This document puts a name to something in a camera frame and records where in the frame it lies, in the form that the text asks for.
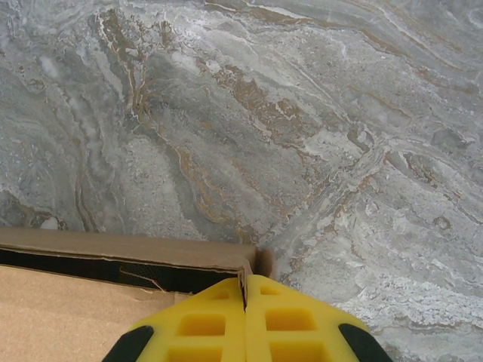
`cardboard box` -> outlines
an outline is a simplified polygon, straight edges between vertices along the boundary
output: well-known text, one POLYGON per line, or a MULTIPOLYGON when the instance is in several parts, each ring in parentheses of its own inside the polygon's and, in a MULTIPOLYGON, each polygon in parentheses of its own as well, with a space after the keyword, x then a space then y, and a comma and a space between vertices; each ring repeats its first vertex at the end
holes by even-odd
POLYGON ((130 325, 225 278, 275 277, 255 246, 0 228, 0 360, 100 361, 130 325))

